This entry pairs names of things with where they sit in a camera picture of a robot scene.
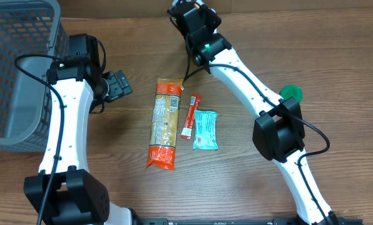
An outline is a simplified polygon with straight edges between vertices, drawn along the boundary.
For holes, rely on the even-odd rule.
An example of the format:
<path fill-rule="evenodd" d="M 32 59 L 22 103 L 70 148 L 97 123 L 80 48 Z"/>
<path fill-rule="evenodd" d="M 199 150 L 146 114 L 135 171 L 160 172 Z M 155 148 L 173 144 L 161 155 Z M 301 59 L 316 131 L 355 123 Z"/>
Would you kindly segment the orange noodle packet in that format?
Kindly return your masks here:
<path fill-rule="evenodd" d="M 174 170 L 182 79 L 158 79 L 147 166 Z"/>

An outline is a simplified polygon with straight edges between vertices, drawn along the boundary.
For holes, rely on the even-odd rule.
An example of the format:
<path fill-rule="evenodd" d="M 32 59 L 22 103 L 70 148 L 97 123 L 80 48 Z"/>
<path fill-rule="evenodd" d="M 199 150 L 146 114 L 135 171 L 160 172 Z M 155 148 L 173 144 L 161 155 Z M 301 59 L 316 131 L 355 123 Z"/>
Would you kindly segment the red white stick packet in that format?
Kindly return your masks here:
<path fill-rule="evenodd" d="M 183 129 L 181 131 L 181 138 L 182 139 L 191 139 L 192 136 L 192 128 L 194 125 L 194 113 L 198 109 L 200 102 L 202 100 L 202 96 L 198 94 L 193 94 L 190 99 L 190 105 L 188 108 L 188 113 L 186 115 L 185 123 Z"/>

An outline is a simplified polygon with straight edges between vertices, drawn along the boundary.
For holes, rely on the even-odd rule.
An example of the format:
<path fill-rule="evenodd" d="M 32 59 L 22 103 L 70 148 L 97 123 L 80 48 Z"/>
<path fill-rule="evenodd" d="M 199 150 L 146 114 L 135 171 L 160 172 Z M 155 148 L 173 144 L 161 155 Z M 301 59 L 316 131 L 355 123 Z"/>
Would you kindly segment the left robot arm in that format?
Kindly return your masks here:
<path fill-rule="evenodd" d="M 23 191 L 38 213 L 38 224 L 137 224 L 132 209 L 110 201 L 107 188 L 89 173 L 88 117 L 96 106 L 129 95 L 122 71 L 106 71 L 101 41 L 87 34 L 69 37 L 69 50 L 51 57 L 43 84 L 51 93 L 48 141 L 38 175 Z"/>

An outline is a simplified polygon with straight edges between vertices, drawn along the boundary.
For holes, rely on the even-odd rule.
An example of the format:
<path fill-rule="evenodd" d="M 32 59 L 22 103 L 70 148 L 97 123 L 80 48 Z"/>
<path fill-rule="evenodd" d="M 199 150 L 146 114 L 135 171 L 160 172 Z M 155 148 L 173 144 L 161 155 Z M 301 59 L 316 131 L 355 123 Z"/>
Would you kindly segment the teal snack packet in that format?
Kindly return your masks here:
<path fill-rule="evenodd" d="M 193 150 L 217 150 L 216 123 L 218 113 L 214 111 L 194 112 L 195 116 L 195 138 Z"/>

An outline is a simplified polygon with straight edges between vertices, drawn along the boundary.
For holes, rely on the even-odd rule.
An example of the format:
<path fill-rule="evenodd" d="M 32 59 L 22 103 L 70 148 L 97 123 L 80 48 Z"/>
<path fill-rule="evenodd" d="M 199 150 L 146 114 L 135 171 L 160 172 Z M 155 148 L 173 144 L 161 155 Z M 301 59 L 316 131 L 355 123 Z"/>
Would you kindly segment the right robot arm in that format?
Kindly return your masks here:
<path fill-rule="evenodd" d="M 298 100 L 283 97 L 261 82 L 217 28 L 222 20 L 203 1 L 173 1 L 171 23 L 180 31 L 186 52 L 199 68 L 221 80 L 253 116 L 252 141 L 282 173 L 294 198 L 299 224 L 338 224 L 310 171 L 304 128 L 326 135 L 302 118 Z"/>

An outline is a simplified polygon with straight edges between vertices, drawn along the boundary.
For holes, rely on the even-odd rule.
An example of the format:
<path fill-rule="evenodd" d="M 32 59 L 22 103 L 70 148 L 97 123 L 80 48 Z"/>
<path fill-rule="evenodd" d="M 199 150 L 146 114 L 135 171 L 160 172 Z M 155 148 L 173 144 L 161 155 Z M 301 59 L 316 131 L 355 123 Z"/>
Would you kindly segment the green lid white jar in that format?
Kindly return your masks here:
<path fill-rule="evenodd" d="M 301 88 L 294 84 L 284 86 L 280 91 L 280 95 L 284 99 L 294 98 L 298 103 L 300 103 L 303 99 L 303 92 Z"/>

